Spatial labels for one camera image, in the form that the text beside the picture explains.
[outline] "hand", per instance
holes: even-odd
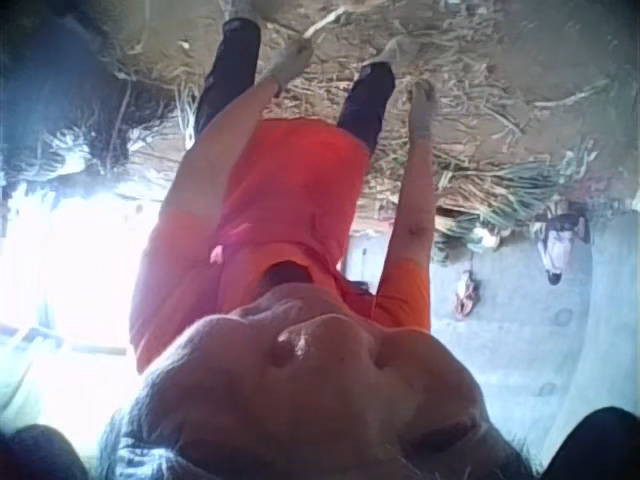
[[[438,112],[436,89],[429,80],[418,80],[412,89],[411,110],[409,112],[409,138],[428,140],[431,138],[431,124]]]
[[[311,39],[298,37],[280,49],[265,77],[275,78],[282,91],[291,80],[302,75],[312,56]]]

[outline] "orange t-shirt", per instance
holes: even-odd
[[[144,371],[187,327],[254,298],[264,273],[292,261],[360,316],[429,329],[428,273],[389,265],[375,296],[336,265],[368,166],[367,147],[320,120],[265,120],[235,166],[215,233],[196,215],[165,210],[143,256],[130,336]]]

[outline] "gray hair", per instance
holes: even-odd
[[[130,410],[120,410],[108,423],[100,440],[95,477],[98,480],[225,480],[205,472],[185,460],[171,448],[146,444],[128,433],[131,422]],[[410,474],[407,478],[432,479],[429,474]],[[536,480],[534,471],[526,455],[514,450],[507,460],[495,471],[479,480]],[[256,480],[255,476],[244,480]]]

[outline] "white shirt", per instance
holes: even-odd
[[[575,234],[573,232],[557,232],[551,230],[547,239],[547,248],[542,241],[538,242],[538,250],[542,256],[544,268],[550,273],[564,273],[569,263]]]

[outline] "black pants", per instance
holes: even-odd
[[[218,113],[253,86],[259,51],[260,27],[255,22],[234,18],[224,24],[222,42],[198,102],[196,138]],[[338,120],[338,127],[362,140],[372,154],[394,89],[395,78],[387,63],[365,66]]]

